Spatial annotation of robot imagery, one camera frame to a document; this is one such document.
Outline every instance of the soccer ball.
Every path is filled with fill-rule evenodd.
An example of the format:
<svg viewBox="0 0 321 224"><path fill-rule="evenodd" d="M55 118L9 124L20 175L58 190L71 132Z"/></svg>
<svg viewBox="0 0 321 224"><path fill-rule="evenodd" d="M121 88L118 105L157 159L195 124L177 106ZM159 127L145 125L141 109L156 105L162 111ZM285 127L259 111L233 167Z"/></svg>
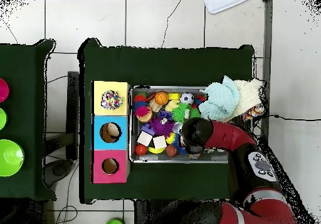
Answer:
<svg viewBox="0 0 321 224"><path fill-rule="evenodd" d="M179 99L179 101L182 103L187 103L191 105L194 103L194 96L192 93L186 92L181 95L181 98Z"/></svg>

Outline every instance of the table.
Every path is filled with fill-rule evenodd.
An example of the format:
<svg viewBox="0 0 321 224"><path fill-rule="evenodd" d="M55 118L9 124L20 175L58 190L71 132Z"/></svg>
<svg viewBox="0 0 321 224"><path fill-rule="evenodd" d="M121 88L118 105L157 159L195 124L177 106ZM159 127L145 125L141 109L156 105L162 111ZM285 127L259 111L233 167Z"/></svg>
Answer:
<svg viewBox="0 0 321 224"><path fill-rule="evenodd" d="M206 86L223 75L251 80L254 49L105 48L87 39L80 61L80 201L92 199L216 199L228 198L227 164L132 163L124 184L91 184L91 82L119 81L130 85Z"/></svg>
<svg viewBox="0 0 321 224"><path fill-rule="evenodd" d="M0 139L17 142L24 150L21 169L13 176L0 177L2 198L56 199L41 176L45 156L44 64L53 46L51 40L33 46L0 45L0 77L11 91L0 104L8 115Z"/></svg>

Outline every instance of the shape sorter box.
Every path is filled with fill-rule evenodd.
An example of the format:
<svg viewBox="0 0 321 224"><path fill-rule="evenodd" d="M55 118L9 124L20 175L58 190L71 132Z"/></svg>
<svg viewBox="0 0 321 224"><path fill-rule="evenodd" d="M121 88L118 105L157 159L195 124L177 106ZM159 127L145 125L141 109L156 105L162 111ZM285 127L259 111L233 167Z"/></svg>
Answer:
<svg viewBox="0 0 321 224"><path fill-rule="evenodd" d="M126 82L105 82L105 81L93 81L93 113L95 115L128 115L128 91L129 85ZM102 95L107 90L113 90L118 92L120 98L122 98L123 104L115 109L104 109L101 105Z"/></svg>
<svg viewBox="0 0 321 224"><path fill-rule="evenodd" d="M118 163L118 169L114 174L103 171L103 162L106 159L114 159ZM92 183L126 183L130 171L130 161L126 150L95 150L93 152Z"/></svg>
<svg viewBox="0 0 321 224"><path fill-rule="evenodd" d="M128 118L127 116L100 116L93 117L93 147L94 150L120 149L127 150L128 148ZM101 135L105 135L106 128L104 126L108 123L117 125L120 129L120 137L115 142L105 142Z"/></svg>

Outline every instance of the round hole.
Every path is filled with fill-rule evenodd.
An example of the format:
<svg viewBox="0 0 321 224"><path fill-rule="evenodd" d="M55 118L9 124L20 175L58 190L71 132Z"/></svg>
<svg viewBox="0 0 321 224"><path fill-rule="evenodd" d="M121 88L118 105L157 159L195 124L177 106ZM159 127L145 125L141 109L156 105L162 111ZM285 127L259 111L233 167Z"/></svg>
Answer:
<svg viewBox="0 0 321 224"><path fill-rule="evenodd" d="M122 131L118 124L114 122L107 122L100 128L100 137L106 143L115 143L119 140L122 135Z"/></svg>
<svg viewBox="0 0 321 224"><path fill-rule="evenodd" d="M119 167L118 162L116 161L116 159L105 159L102 163L102 169L104 173L107 174L114 174L117 172Z"/></svg>

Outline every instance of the cream knitted hat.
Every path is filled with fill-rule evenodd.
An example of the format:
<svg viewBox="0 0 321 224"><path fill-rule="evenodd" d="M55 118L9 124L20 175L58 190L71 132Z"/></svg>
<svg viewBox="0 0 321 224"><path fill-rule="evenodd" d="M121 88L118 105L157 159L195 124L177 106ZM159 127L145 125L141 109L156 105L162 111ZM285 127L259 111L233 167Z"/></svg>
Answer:
<svg viewBox="0 0 321 224"><path fill-rule="evenodd" d="M259 89L263 87L264 81L254 78L250 82L235 80L234 83L239 90L239 103L232 115L223 122L227 122L261 103Z"/></svg>

